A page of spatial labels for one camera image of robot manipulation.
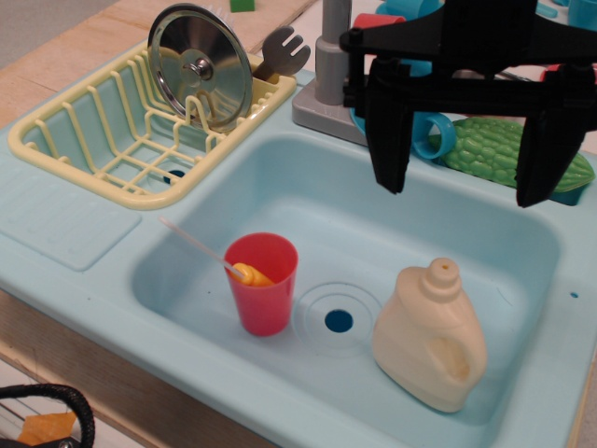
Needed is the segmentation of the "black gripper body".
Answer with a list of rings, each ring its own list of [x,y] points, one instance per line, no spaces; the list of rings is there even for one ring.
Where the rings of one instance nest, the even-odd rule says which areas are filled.
[[[542,18],[534,1],[447,1],[411,21],[353,28],[344,103],[519,117],[596,115],[596,34]]]

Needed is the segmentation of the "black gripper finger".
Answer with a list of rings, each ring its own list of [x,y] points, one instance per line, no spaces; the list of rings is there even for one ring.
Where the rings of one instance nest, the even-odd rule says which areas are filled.
[[[547,71],[538,111],[524,125],[517,167],[517,203],[529,207],[552,195],[588,132],[596,129],[592,65],[562,64]]]
[[[399,84],[397,60],[377,58],[369,70],[365,99],[365,128],[374,175],[393,194],[405,185],[410,159],[413,112]]]

